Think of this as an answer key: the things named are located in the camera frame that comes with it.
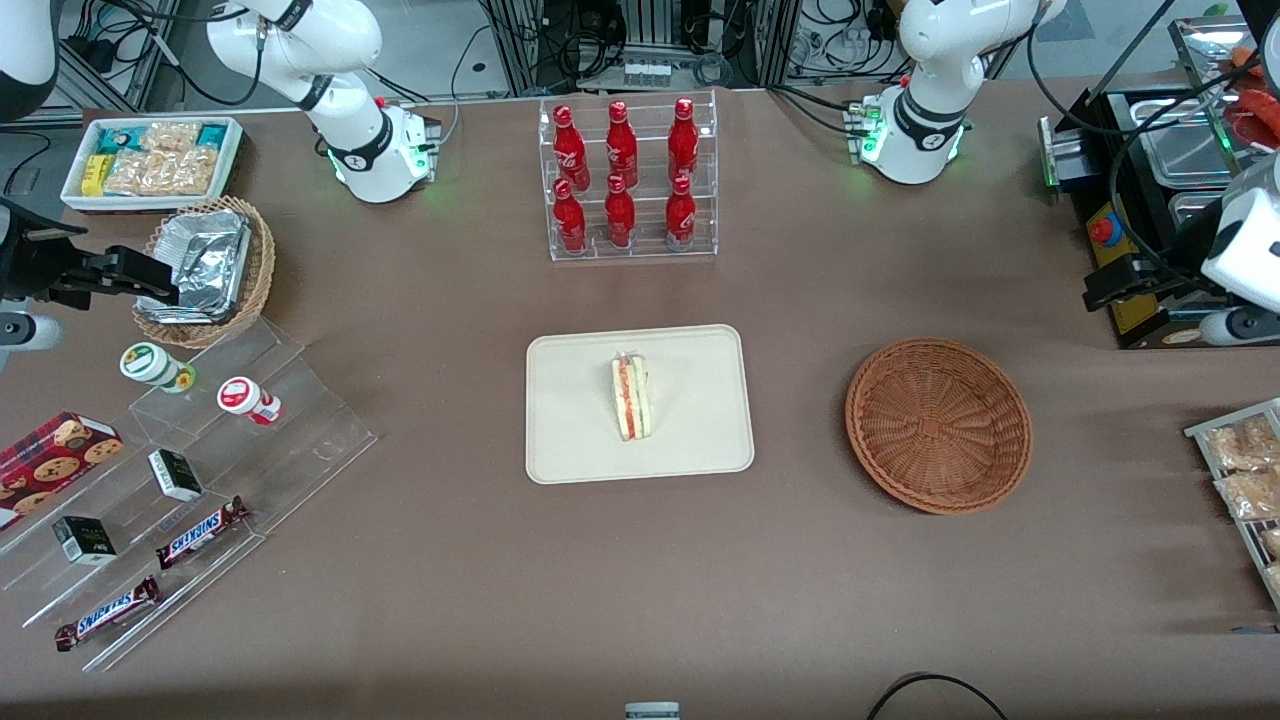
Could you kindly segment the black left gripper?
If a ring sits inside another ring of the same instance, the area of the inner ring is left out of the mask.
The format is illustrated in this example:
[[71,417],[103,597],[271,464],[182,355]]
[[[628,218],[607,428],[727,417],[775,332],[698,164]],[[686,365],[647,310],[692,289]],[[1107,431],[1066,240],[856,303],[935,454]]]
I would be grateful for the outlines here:
[[1085,277],[1085,310],[1151,293],[1157,299],[1193,292],[1215,297],[1216,284],[1201,270],[1208,255],[1208,245],[1178,245],[1157,250],[1153,265],[1140,258],[1115,258]]

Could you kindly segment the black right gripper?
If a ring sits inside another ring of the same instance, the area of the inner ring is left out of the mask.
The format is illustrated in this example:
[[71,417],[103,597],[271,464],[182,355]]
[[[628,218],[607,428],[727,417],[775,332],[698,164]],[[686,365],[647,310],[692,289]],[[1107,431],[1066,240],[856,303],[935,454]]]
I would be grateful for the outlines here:
[[[55,222],[8,199],[3,205],[3,299],[60,304],[73,309],[91,307],[87,290],[59,290],[63,277],[83,268],[88,256],[72,238],[84,227]],[[168,273],[169,265],[134,250],[108,250],[96,256],[101,273]],[[95,290],[105,295],[129,295],[178,305],[180,291],[168,275],[142,279],[128,275],[101,275]]]

